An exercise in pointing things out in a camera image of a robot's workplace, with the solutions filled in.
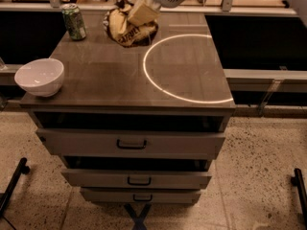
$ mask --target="can lid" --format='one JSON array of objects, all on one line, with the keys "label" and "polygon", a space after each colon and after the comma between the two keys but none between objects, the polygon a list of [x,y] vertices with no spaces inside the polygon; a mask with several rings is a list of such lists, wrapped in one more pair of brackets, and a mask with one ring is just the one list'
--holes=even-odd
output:
[{"label": "can lid", "polygon": [[61,8],[63,10],[74,10],[75,8],[77,8],[76,4],[64,4],[61,6]]}]

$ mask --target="bowl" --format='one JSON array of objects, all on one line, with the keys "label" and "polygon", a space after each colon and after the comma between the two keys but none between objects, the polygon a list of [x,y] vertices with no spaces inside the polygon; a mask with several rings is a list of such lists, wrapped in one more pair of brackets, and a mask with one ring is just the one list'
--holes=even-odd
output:
[{"label": "bowl", "polygon": [[64,65],[54,58],[41,58],[20,67],[15,82],[25,91],[41,97],[55,95],[64,81]]}]

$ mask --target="soda can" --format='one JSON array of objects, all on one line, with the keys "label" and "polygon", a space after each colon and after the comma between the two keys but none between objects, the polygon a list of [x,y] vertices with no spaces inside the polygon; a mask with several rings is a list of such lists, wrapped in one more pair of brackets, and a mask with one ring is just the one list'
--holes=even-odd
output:
[{"label": "soda can", "polygon": [[73,40],[82,40],[86,37],[83,15],[76,4],[65,4],[62,14],[66,29]]}]

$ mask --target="floor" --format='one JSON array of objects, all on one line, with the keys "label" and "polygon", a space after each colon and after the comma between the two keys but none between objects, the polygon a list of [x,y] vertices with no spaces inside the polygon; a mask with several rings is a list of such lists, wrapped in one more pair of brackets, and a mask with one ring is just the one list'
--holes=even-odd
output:
[{"label": "floor", "polygon": [[[306,171],[307,108],[268,108],[263,117],[249,107],[237,111],[213,177],[194,206],[153,204],[147,229],[305,229],[294,168]],[[22,229],[133,229],[125,204],[94,205],[61,176],[61,161],[35,136],[35,124],[15,103],[0,113],[0,192],[4,192],[20,158],[31,171],[21,175],[5,217]],[[137,216],[145,204],[132,204]],[[13,229],[2,218],[0,229]]]}]

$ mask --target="drawer handle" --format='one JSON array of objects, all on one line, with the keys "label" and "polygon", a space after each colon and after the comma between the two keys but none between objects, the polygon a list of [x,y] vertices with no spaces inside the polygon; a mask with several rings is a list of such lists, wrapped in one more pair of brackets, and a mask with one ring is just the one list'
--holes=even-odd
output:
[{"label": "drawer handle", "polygon": [[153,195],[151,195],[151,197],[148,198],[148,199],[146,199],[146,198],[144,198],[144,199],[138,199],[138,198],[136,198],[136,195],[133,195],[133,200],[134,200],[135,202],[150,202],[150,201],[153,200]]},{"label": "drawer handle", "polygon": [[127,183],[131,186],[149,186],[152,183],[152,179],[149,177],[148,182],[146,183],[133,183],[133,182],[130,182],[130,176],[128,176]]},{"label": "drawer handle", "polygon": [[147,145],[147,141],[146,140],[144,140],[143,146],[140,146],[140,147],[122,146],[120,139],[117,139],[117,142],[116,142],[117,148],[119,148],[121,150],[144,150],[146,145]]}]

